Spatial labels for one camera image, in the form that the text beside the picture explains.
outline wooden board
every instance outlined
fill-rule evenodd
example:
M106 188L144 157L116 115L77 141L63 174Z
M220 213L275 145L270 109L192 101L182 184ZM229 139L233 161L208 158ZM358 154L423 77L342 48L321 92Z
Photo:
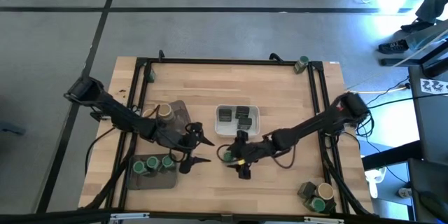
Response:
M136 58L119 57L113 72L109 93L125 103ZM144 111L156 104L183 100L192 121L204 124L205 136L215 147L201 145L194 154L212 162L196 164L189 174L179 174L175 188L169 190L128 191L126 209L137 211L176 211L193 213L234 214L308 214L296 195L307 181L323 182L317 133L300 140L295 164L291 169L278 167L265 158L251 167L252 179L238 179L235 170L222 165L216 149L231 144L233 139L219 137L214 130L216 107L219 104L254 105L260 108L261 135L280 127L293 127L314 115L306 72L295 75L291 66L244 66L223 64L153 64L156 81L148 86ZM338 63L324 62L330 101L344 91ZM321 98L319 77L318 95ZM98 135L111 127L102 122ZM118 144L118 130L99 141L92 152L89 170L79 206L85 206L109 179ZM136 154L166 153L167 149L139 139ZM339 153L344 180L362 205L372 211L368 185L358 143L349 136L339 140ZM288 164L291 154L279 158ZM115 190L114 206L118 205L120 180ZM339 202L339 193L335 192Z

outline sticker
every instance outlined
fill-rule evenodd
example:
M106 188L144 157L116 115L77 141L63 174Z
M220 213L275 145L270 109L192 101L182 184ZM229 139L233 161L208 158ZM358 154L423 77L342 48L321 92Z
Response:
M448 82L439 80L420 79L420 88L422 92L428 94L442 94L448 92Z

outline green lid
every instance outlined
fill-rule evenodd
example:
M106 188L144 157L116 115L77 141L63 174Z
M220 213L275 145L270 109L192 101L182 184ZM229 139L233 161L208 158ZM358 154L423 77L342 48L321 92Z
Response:
M224 162L231 162L233 160L232 153L230 151L224 152L223 160Z
M307 56L301 56L300 59L301 63L308 63L309 59Z
M311 207L314 208L316 212L322 212L325 209L325 202L323 199L315 197L311 201Z
M157 167L159 166L160 161L156 158L156 157L149 157L146 160L146 165L151 168L151 169L157 169Z
M137 174L142 174L147 171L146 167L145 167L145 163L143 163L142 161L135 162L134 165L132 166L132 169Z
M174 166L174 162L168 155L166 155L162 158L162 165L165 168L170 168Z

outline concrete floor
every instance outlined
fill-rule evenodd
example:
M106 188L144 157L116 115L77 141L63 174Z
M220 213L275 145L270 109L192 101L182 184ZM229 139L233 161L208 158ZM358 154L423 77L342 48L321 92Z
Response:
M102 7L106 0L0 0L4 6ZM339 61L347 86L384 70L379 43L402 37L399 26L414 19L399 8L422 0L113 0L115 7L285 7L380 8L381 14L341 13L110 13L91 76L109 84L117 56L219 57L285 60L307 55ZM62 97L80 74L100 13L16 13L0 11L0 120L27 128L25 136L0 133L0 214L30 213L54 154L69 103ZM393 69L355 90L385 90L407 75ZM378 103L408 97L407 91ZM364 96L366 101L373 96ZM412 103L399 106L413 111ZM394 112L408 130L398 134L385 118L391 108L374 111L372 142L397 146L418 138L412 115ZM78 114L49 211L75 209L83 184L83 162L97 123L86 108Z

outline wooden table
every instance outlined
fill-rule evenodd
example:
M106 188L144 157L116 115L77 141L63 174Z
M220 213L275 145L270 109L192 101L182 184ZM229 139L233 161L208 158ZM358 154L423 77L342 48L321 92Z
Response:
M108 89L115 99L124 104L135 62L135 57L119 57ZM189 174L179 174L175 188L128 191L127 210L310 214L296 192L304 182L323 182L317 133L300 140L295 164L291 169L282 169L272 159L265 158L251 167L252 179L246 181L239 179L234 169L218 161L216 148L222 144L231 144L233 139L220 138L214 130L216 106L219 104L254 105L260 108L261 131L259 137L252 141L261 141L263 134L280 127L293 127L312 117L314 112L306 73L295 75L291 66L153 63L152 68L156 79L148 86L143 110L153 109L156 104L183 100L192 121L204 124L205 136L216 146L201 145L195 150L196 156L208 158L212 162L196 164ZM324 69L332 101L344 91L342 72L337 62L324 62ZM323 108L320 88L318 95ZM101 122L98 135L109 128L110 121ZM119 131L115 130L94 146L80 196L80 207L91 202L109 179L119 135ZM156 153L167 153L167 149L143 139L137 141L136 154ZM358 143L343 134L339 141L339 154L346 184L361 204L372 211ZM289 163L291 154L280 157L279 161ZM120 179L115 188L115 207L118 205L121 183ZM337 211L341 212L336 190L335 199L338 203Z

